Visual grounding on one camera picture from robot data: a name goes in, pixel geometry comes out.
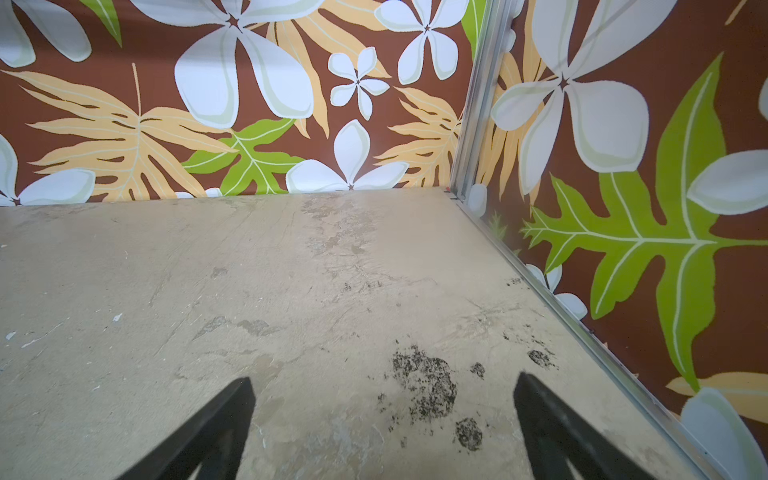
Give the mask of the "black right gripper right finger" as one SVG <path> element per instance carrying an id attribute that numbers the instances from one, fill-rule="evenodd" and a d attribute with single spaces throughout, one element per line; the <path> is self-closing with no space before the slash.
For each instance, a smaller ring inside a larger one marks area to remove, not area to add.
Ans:
<path id="1" fill-rule="evenodd" d="M 652 477 L 534 375 L 519 375 L 513 398 L 534 478 Z"/>

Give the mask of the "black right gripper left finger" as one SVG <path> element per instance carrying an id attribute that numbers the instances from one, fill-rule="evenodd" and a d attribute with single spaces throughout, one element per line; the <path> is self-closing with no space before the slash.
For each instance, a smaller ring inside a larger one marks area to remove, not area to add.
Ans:
<path id="1" fill-rule="evenodd" d="M 122 479 L 234 479 L 256 396 L 248 377 L 228 384 Z"/>

